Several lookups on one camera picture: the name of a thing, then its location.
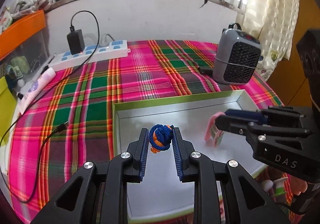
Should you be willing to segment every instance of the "yellow bag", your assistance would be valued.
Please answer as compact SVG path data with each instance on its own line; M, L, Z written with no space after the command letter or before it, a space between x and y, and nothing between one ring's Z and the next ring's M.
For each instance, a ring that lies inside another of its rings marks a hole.
M0 139L11 126L14 110L17 106L17 101L12 96L8 89L5 77L0 79ZM1 146L8 143L9 132L4 137Z

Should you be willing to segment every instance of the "orange storage box lid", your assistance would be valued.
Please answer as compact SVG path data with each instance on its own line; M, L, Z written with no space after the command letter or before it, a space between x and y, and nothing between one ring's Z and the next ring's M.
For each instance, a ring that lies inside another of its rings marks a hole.
M0 35L0 61L29 37L45 28L44 11L36 11L13 23Z

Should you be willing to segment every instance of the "polka dot curtain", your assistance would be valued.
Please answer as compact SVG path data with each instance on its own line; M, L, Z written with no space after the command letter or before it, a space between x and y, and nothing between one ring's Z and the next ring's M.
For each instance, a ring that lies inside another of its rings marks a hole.
M242 29L261 43L263 59L260 59L256 71L265 80L282 58L290 58L299 1L248 0L244 14L237 16Z

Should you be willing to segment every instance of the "pink toy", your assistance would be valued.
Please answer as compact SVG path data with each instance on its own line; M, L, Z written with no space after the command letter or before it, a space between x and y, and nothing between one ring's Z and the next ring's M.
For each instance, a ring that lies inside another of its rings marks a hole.
M218 113L214 114L209 119L207 130L206 130L205 136L204 136L205 141L208 141L211 136L213 137L213 146L214 147L219 146L221 143L221 139L222 139L221 135L222 135L223 131L219 130L215 125L216 118L220 115L225 115L225 114L223 112L218 112Z

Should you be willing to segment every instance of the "blue rope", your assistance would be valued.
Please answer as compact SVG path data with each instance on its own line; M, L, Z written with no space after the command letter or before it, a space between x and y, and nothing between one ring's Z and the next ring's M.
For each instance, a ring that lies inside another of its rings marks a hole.
M157 124L153 126L149 132L150 144L155 149L158 149L160 151L168 150L170 148L170 143L173 137L172 130L173 130L173 126L171 126L171 129L161 124ZM155 141L153 140L153 133L156 134L157 140L164 145L163 147L160 147L155 143Z

